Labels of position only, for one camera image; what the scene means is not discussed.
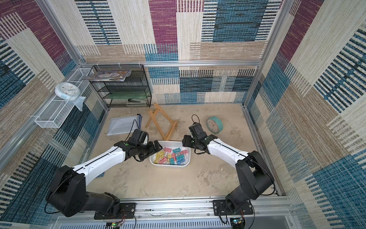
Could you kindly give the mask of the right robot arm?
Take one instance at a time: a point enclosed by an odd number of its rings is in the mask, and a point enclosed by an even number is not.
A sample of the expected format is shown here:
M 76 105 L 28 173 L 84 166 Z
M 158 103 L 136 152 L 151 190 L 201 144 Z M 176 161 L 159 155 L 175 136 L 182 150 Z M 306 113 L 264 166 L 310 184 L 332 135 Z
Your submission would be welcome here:
M 236 149 L 215 135 L 207 135 L 201 124 L 196 122 L 189 131 L 191 134 L 182 140 L 184 147 L 214 155 L 236 169 L 239 186 L 226 196 L 226 208 L 230 213 L 239 212 L 244 204 L 256 200 L 275 183 L 270 169 L 257 151 L 248 153 Z

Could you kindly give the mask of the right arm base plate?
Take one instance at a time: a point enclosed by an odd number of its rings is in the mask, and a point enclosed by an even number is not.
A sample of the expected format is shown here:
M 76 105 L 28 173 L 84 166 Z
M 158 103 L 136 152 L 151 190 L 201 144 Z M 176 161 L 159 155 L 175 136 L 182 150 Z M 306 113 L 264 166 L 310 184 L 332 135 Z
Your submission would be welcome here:
M 233 209 L 228 207 L 225 199 L 217 199 L 212 201 L 213 211 L 215 216 L 225 215 L 252 215 L 254 214 L 253 206 L 249 201 L 246 201 L 239 208 Z

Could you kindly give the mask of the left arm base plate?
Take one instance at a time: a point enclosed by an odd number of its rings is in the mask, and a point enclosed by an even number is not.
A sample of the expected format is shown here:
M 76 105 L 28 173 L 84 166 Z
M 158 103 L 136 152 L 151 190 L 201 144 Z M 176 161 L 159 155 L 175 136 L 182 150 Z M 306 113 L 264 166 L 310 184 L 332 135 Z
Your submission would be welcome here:
M 103 212 L 96 212 L 94 215 L 94 219 L 133 219 L 135 214 L 135 208 L 136 203 L 134 202 L 120 203 L 119 209 L 114 215 L 112 213 L 104 214 Z

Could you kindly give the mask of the white plastic storage box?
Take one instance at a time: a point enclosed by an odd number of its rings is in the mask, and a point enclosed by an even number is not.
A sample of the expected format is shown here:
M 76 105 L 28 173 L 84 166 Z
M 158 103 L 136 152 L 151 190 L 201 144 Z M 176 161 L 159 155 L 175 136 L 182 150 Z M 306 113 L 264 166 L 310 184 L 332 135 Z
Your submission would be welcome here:
M 153 165 L 177 168 L 188 166 L 191 160 L 190 148 L 178 141 L 159 141 L 159 144 L 163 149 L 149 158 Z

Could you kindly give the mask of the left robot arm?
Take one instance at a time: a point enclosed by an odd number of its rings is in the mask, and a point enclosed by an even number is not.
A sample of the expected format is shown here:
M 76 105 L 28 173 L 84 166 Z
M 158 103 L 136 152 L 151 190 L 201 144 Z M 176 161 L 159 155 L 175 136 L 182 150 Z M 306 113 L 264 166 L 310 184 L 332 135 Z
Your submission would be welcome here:
M 59 168 L 51 182 L 46 203 L 66 217 L 81 211 L 95 211 L 115 219 L 122 211 L 120 199 L 107 192 L 88 192 L 87 185 L 117 164 L 130 158 L 142 162 L 162 149 L 157 140 L 149 141 L 147 132 L 136 129 L 128 140 L 115 143 L 99 156 L 74 167 Z

